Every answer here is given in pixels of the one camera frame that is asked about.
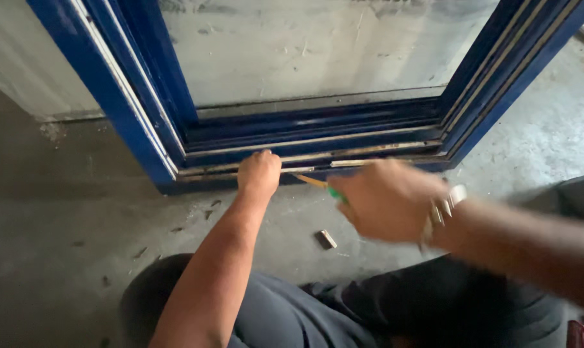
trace hand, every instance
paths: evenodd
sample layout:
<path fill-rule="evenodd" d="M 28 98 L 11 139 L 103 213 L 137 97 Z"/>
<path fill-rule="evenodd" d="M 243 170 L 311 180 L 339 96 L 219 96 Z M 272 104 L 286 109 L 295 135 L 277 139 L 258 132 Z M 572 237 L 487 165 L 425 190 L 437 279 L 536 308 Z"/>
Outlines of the hand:
<path fill-rule="evenodd" d="M 238 168 L 238 191 L 268 197 L 277 190 L 281 175 L 281 159 L 271 150 L 255 152 Z"/>
<path fill-rule="evenodd" d="M 398 160 L 380 160 L 352 177 L 328 178 L 328 185 L 348 203 L 338 209 L 369 238 L 391 242 L 420 241 L 432 199 L 448 197 L 439 177 Z"/>

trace door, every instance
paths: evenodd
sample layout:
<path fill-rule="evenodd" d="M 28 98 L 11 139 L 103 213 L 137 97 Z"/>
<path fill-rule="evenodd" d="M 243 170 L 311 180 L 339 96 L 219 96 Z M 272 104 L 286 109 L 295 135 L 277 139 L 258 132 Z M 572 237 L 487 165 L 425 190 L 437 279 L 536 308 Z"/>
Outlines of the door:
<path fill-rule="evenodd" d="M 164 193 L 261 149 L 317 178 L 453 168 L 584 23 L 584 0 L 28 2 Z"/>

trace dark pants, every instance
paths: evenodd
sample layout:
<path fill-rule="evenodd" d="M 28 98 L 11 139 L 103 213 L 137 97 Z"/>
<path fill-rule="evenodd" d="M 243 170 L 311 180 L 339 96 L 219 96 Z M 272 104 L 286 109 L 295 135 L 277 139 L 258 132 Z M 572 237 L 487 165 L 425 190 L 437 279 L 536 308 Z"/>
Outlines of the dark pants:
<path fill-rule="evenodd" d="M 131 347 L 148 345 L 191 255 L 159 260 L 126 289 L 120 315 Z M 346 285 L 301 288 L 252 273 L 229 347 L 564 347 L 554 297 L 449 256 Z"/>

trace green screwdriver handle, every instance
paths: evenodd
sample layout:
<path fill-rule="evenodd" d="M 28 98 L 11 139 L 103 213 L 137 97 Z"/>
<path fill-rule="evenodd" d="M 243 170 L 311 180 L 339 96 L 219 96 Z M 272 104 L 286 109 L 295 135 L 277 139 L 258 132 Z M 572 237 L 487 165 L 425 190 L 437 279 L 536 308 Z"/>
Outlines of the green screwdriver handle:
<path fill-rule="evenodd" d="M 335 191 L 334 188 L 328 186 L 327 187 L 328 193 L 330 193 L 331 197 L 333 197 L 334 199 L 338 199 L 341 202 L 343 202 L 344 204 L 348 203 L 348 199 L 342 195 L 341 193 L 338 193 L 337 191 Z"/>

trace person's knee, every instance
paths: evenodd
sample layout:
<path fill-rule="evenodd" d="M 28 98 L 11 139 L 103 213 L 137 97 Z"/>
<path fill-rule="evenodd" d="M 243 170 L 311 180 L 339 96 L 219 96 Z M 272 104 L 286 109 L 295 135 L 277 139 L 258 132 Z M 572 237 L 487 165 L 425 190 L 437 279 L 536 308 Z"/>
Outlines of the person's knee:
<path fill-rule="evenodd" d="M 120 301 L 122 329 L 130 346 L 147 346 L 176 282 L 193 254 L 165 257 L 133 279 Z"/>

